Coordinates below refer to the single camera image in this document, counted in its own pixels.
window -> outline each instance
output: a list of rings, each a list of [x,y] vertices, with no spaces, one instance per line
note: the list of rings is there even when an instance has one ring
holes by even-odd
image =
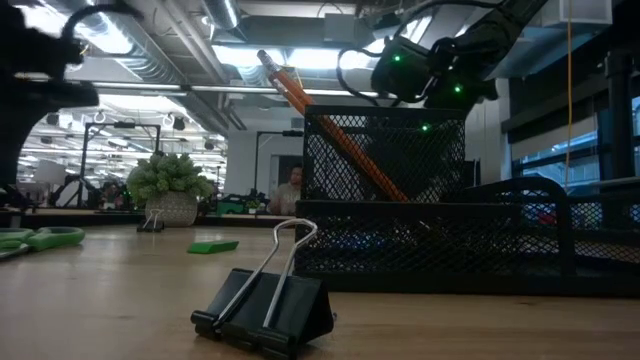
[[[569,151],[568,188],[570,191],[579,186],[600,181],[597,142],[597,131],[591,131],[574,137],[570,147],[565,141],[522,156],[513,162],[513,176],[546,177],[564,186],[566,154]]]
[[[561,161],[549,165],[524,169],[523,176],[542,176],[558,184],[564,185],[566,162]],[[589,156],[577,160],[569,160],[569,188],[588,185],[600,180],[600,163],[598,156]]]
[[[598,142],[598,134],[593,131],[584,135],[577,136],[571,140],[571,151],[582,150],[582,149],[595,149]],[[536,160],[546,159],[552,156],[562,155],[567,153],[568,142],[565,141],[563,143],[552,146],[551,148],[533,153],[531,155],[527,155],[523,157],[520,161],[523,164],[530,163]]]
[[[631,100],[633,111],[633,135],[640,135],[640,96]]]

binder clip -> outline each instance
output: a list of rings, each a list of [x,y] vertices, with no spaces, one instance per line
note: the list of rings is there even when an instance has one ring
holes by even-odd
[[[291,249],[282,274],[263,273],[278,250],[278,232],[290,225],[311,228]],[[292,219],[273,229],[273,248],[253,272],[233,269],[206,311],[194,311],[196,333],[258,351],[269,359],[296,359],[298,348],[333,330],[329,293],[321,280],[289,276],[296,251],[315,237],[311,221]]]
[[[164,221],[158,221],[158,215],[162,213],[163,210],[160,209],[151,209],[149,210],[149,218],[147,221],[142,220],[140,224],[138,224],[137,232],[160,232],[164,230]]]

yellow cable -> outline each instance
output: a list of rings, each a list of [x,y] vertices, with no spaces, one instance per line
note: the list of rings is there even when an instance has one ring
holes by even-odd
[[[569,97],[569,126],[567,134],[567,158],[565,160],[564,167],[564,189],[569,190],[569,161],[571,160],[571,127],[573,125],[573,45],[572,45],[572,26],[571,16],[573,14],[573,0],[569,0],[569,12],[567,16],[567,48],[569,54],[567,55],[567,95]]]

black robotic arm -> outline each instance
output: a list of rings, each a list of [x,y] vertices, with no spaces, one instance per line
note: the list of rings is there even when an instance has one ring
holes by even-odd
[[[478,100],[498,97],[494,80],[485,80],[504,59],[524,27],[547,0],[504,0],[498,4],[465,0],[434,0],[418,8],[404,24],[438,5],[492,8],[465,34],[442,38],[427,50],[399,34],[389,41],[371,77],[372,88],[424,107],[465,112]]]

black cable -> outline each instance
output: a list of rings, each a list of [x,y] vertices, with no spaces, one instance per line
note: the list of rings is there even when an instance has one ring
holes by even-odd
[[[123,0],[117,0],[113,4],[87,6],[76,11],[69,17],[69,20],[67,20],[67,22],[62,27],[60,38],[63,40],[71,41],[73,39],[73,30],[75,29],[76,25],[78,25],[78,23],[85,17],[99,12],[114,12],[118,14],[131,15],[135,18],[143,17],[140,11],[132,6],[129,6]]]
[[[420,14],[424,13],[425,11],[429,10],[430,8],[432,8],[434,6],[440,6],[440,5],[466,5],[466,6],[475,6],[475,7],[484,8],[484,9],[493,9],[493,8],[496,8],[496,7],[500,6],[501,4],[502,4],[502,1],[497,3],[497,4],[493,4],[493,3],[487,3],[487,2],[476,1],[476,0],[434,0],[434,1],[431,1],[430,3],[428,3],[428,4],[424,4],[424,5],[421,5],[420,7],[418,7],[409,16],[409,18],[405,19],[405,21],[403,21],[402,24],[400,24],[400,27],[398,27],[396,32],[393,34],[393,37],[397,38],[398,36],[402,35],[402,32],[404,31],[404,29],[407,27],[407,25],[410,22],[412,22]]]
[[[316,17],[320,17],[320,13],[322,12],[322,9],[324,9],[324,7],[327,5],[332,5],[334,8],[338,9],[338,11],[340,11],[340,14],[344,14],[344,11],[342,11],[340,6],[336,5],[336,3],[334,3],[333,1],[325,1],[320,6],[320,9],[318,9],[318,13],[316,14]]]
[[[347,51],[359,52],[359,53],[367,55],[368,57],[380,57],[380,56],[382,56],[382,53],[379,53],[379,54],[378,53],[373,53],[373,52],[365,50],[365,49],[354,48],[354,47],[345,48],[345,49],[340,50],[340,52],[338,53],[338,64],[337,64],[338,66],[336,66],[336,77],[338,78],[338,83],[340,83],[340,86],[342,86],[343,89],[347,90],[351,95],[353,95],[353,96],[355,96],[357,98],[360,98],[360,99],[363,99],[363,100],[366,100],[366,101],[370,102],[371,104],[373,104],[373,106],[380,106],[375,98],[372,98],[371,96],[367,96],[367,95],[365,95],[365,94],[353,89],[344,80],[344,77],[342,76],[342,68],[340,67],[340,60],[342,59],[342,56]]]

